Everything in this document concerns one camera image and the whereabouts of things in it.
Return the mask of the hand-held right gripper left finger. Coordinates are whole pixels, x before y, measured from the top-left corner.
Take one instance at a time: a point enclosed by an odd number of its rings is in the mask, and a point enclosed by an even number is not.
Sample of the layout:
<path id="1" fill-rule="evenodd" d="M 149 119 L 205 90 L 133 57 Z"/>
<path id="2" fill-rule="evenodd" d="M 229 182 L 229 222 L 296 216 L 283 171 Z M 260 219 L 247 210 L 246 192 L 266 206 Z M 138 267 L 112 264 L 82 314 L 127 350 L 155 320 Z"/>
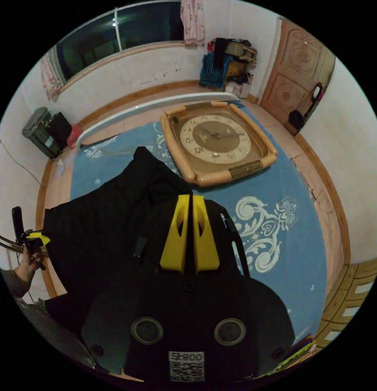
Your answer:
<path id="1" fill-rule="evenodd" d="M 184 272 L 190 195 L 179 195 L 160 259 L 163 271 Z"/>

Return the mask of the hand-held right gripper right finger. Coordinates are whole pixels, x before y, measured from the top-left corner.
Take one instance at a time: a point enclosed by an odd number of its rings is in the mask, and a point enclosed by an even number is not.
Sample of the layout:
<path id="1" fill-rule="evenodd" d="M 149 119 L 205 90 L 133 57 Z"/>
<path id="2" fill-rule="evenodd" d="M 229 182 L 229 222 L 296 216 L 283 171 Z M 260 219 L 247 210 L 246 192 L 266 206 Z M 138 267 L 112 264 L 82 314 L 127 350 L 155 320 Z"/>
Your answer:
<path id="1" fill-rule="evenodd" d="M 217 271 L 220 260 L 203 196 L 193 196 L 193 245 L 196 274 Z"/>

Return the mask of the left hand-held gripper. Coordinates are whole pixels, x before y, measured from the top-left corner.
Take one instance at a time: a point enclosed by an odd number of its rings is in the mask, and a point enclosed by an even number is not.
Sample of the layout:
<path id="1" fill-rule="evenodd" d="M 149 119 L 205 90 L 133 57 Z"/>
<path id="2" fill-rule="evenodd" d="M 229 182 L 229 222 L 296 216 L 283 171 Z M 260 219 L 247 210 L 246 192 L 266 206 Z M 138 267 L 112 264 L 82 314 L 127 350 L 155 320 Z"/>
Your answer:
<path id="1" fill-rule="evenodd" d="M 21 234 L 21 244 L 29 252 L 29 260 L 31 263 L 36 263 L 33 258 L 33 254 L 38 250 L 45 247 L 50 242 L 50 238 L 43 235 L 41 230 L 33 231 L 27 230 Z"/>

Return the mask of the person's left hand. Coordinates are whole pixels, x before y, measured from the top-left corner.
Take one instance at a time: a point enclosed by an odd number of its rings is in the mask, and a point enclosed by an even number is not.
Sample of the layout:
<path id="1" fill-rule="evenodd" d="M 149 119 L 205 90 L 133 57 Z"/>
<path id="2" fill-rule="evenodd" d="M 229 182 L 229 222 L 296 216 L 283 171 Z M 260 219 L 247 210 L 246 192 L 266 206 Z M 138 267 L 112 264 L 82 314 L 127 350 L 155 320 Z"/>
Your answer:
<path id="1" fill-rule="evenodd" d="M 43 254 L 39 246 L 32 246 L 31 249 L 24 248 L 22 260 L 15 269 L 16 275 L 23 281 L 32 280 L 35 272 L 43 266 Z"/>

